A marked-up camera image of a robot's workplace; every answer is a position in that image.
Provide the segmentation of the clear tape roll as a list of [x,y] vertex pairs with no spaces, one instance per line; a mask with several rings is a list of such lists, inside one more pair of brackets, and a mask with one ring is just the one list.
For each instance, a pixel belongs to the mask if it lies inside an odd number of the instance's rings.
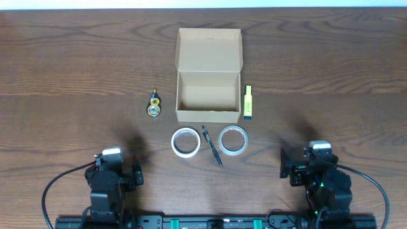
[[249,135],[244,128],[238,125],[229,125],[220,131],[218,144],[224,154],[238,156],[247,149]]

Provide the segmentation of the white tape roll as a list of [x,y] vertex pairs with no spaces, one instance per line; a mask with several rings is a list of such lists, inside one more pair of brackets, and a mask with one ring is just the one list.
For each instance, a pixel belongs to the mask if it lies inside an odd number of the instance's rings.
[[200,134],[194,128],[180,128],[172,135],[170,144],[173,152],[178,157],[191,158],[194,157],[200,149]]

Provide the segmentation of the yellow highlighter marker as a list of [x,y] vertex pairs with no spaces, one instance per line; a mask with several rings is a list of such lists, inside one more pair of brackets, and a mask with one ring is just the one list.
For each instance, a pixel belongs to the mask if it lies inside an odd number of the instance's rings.
[[252,86],[251,85],[246,85],[245,86],[244,119],[245,120],[251,120],[252,119]]

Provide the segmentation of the yellow black correction tape dispenser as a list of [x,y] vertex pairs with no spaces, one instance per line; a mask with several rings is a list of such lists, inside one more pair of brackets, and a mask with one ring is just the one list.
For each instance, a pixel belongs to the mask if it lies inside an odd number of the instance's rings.
[[152,118],[157,117],[161,113],[161,104],[161,98],[157,94],[156,88],[154,88],[146,108],[148,116]]

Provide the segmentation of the black clear ballpoint pen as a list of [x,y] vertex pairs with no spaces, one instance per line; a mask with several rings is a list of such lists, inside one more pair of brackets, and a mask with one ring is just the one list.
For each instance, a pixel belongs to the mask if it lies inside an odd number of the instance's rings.
[[205,128],[204,125],[202,125],[202,130],[203,130],[203,136],[205,137],[205,140],[209,143],[210,148],[211,148],[211,150],[213,152],[214,158],[216,159],[218,165],[220,167],[223,167],[223,164],[222,164],[222,161],[220,159],[219,153],[217,152],[217,149],[216,149],[214,143],[212,142],[212,139],[210,138],[210,135],[209,135],[209,133],[208,133],[208,131]]

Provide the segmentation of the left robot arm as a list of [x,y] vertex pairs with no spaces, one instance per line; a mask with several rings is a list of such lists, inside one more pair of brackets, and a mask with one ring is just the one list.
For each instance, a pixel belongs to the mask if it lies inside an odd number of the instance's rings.
[[85,178],[91,188],[90,221],[100,225],[122,224],[126,215],[126,193],[144,184],[139,164],[133,164],[132,170],[128,172],[122,172],[120,166],[106,169],[92,165],[85,171]]

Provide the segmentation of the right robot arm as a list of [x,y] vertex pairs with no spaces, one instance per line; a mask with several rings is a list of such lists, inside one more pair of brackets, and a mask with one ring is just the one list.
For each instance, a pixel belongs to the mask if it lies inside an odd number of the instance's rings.
[[307,161],[296,161],[280,150],[280,177],[291,186],[305,188],[305,196],[315,227],[322,222],[340,222],[348,218],[352,201],[350,176],[337,169],[338,157],[329,146],[303,149]]

